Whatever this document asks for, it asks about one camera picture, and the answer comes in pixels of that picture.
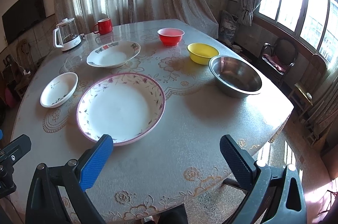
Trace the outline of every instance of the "black armchair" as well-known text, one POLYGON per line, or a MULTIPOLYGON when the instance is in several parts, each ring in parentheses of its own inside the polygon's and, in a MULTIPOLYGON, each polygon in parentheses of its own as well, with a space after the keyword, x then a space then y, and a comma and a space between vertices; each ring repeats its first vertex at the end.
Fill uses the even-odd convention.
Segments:
POLYGON ((275 45, 268 43, 263 45, 256 65, 265 76, 275 81, 277 87, 280 88, 285 76, 294 66, 297 56, 298 49, 293 41, 278 38, 275 45))

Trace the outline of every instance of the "terrazzo floor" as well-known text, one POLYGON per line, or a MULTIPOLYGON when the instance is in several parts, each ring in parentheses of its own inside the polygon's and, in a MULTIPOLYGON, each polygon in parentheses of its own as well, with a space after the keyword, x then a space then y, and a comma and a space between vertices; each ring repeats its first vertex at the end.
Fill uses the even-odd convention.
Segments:
MULTIPOLYGON (((0 147, 9 142, 11 138, 17 110, 18 106, 8 111, 0 127, 4 133, 0 147)), ((271 144, 266 143, 254 155, 254 159, 264 160, 268 165, 277 167, 285 167, 288 163, 295 164, 305 194, 307 223, 318 223, 325 216, 325 213, 320 212, 330 208, 329 203, 332 197, 327 190, 337 191, 337 185, 335 181, 330 180, 319 153, 311 149, 303 140, 302 136, 306 134, 306 131, 297 121, 293 123, 296 119, 297 115, 293 113, 276 141, 271 144)), ((236 210, 243 198, 244 193, 240 190, 222 184, 216 185, 185 203, 189 223, 220 224, 236 210)), ((14 217, 13 222, 21 223, 17 217, 14 217)))

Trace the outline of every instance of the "red bowl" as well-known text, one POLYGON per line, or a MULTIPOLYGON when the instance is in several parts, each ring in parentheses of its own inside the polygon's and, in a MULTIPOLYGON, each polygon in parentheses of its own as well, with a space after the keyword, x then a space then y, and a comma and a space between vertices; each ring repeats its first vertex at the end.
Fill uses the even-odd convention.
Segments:
POLYGON ((184 31, 177 28, 163 28, 158 30, 159 39, 167 47, 175 47, 181 41, 184 31))

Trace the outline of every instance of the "window sill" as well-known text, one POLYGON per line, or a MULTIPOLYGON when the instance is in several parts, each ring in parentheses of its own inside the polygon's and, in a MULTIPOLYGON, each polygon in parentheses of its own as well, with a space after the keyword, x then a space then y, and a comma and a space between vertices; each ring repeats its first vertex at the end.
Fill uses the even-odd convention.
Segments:
POLYGON ((297 46, 298 52, 302 54, 308 61, 311 60, 313 52, 309 50, 306 46, 304 46, 300 41, 298 41, 293 36, 291 36, 289 33, 285 32, 283 29, 280 29, 279 27, 273 25, 272 23, 257 16, 254 16, 252 21, 255 24, 275 34, 277 37, 288 38, 288 39, 293 40, 297 46))

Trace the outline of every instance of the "yellow plastic bowl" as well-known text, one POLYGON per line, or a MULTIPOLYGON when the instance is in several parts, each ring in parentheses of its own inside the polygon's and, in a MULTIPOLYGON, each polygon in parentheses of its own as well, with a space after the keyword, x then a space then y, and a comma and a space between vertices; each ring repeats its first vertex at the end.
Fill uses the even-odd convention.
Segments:
POLYGON ((187 50, 189 51, 190 58, 200 65, 209 64, 209 60, 212 57, 219 55, 219 51, 208 44, 190 44, 188 45, 187 50))

